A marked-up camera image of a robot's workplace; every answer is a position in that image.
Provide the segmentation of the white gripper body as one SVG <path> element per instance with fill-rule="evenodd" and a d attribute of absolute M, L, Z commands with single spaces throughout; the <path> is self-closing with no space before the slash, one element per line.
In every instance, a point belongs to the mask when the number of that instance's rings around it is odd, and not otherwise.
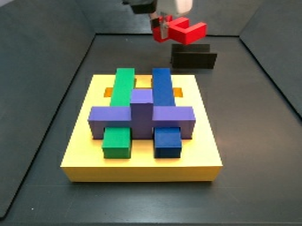
<path fill-rule="evenodd" d="M 157 0 L 157 11 L 181 17 L 190 13 L 193 4 L 194 0 Z"/>

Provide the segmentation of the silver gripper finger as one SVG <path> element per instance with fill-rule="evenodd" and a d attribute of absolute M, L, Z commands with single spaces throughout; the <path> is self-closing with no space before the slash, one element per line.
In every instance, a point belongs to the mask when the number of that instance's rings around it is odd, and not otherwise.
<path fill-rule="evenodd" d="M 150 23 L 151 23 L 151 28 L 155 29 L 157 27 L 161 27 L 161 19 L 158 16 L 151 16 L 150 17 Z"/>
<path fill-rule="evenodd" d="M 161 20 L 161 38 L 166 39 L 169 36 L 169 23 L 173 20 L 171 15 L 163 15 Z"/>

